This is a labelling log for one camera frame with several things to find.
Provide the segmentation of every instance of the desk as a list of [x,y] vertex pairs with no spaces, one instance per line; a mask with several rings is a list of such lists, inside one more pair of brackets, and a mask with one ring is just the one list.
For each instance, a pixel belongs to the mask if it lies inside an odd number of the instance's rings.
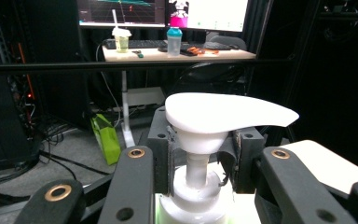
[[[141,50],[144,57],[138,58],[133,50]],[[201,54],[198,56],[188,57],[179,55],[177,57],[169,57],[167,53],[160,52],[157,49],[129,49],[127,53],[117,53],[115,49],[107,49],[103,47],[103,55],[107,62],[142,62],[142,63],[158,63],[158,62],[189,62],[202,63],[202,62],[240,62],[248,59],[254,59],[255,54],[244,50],[220,50],[218,54]],[[126,147],[133,147],[133,141],[130,118],[129,118],[129,103],[128,103],[128,90],[127,90],[127,73],[121,72],[122,81],[122,101],[123,101],[123,122],[121,128],[123,131]]]

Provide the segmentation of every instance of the desk leg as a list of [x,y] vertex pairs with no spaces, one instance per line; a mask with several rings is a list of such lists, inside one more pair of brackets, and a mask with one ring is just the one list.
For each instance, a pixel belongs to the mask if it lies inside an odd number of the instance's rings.
[[123,98],[123,122],[121,123],[121,130],[123,131],[124,141],[126,147],[135,146],[133,141],[132,132],[130,129],[130,114],[129,114],[129,102],[128,102],[128,91],[127,91],[127,73],[126,71],[121,72],[121,94]]

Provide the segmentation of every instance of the white pump dispenser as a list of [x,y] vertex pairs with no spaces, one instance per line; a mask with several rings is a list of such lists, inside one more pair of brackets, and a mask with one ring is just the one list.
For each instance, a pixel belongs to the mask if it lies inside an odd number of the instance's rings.
[[165,103],[168,122],[187,152],[187,164],[176,170],[174,196],[161,196],[158,223],[227,223],[219,198],[220,178],[208,172],[209,156],[229,131],[260,126],[287,126],[298,114],[273,103],[238,95],[178,93]]

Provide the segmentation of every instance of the monitor screen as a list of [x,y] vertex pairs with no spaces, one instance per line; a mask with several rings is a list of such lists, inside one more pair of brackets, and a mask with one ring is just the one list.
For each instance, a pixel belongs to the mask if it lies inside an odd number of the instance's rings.
[[242,32],[248,0],[168,1],[168,26]]
[[81,27],[165,27],[166,0],[77,0]]

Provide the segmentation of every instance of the water bottle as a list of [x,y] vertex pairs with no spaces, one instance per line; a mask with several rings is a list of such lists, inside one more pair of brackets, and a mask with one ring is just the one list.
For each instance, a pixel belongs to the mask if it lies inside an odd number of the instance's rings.
[[168,56],[178,56],[182,42],[182,31],[177,27],[171,27],[167,32]]

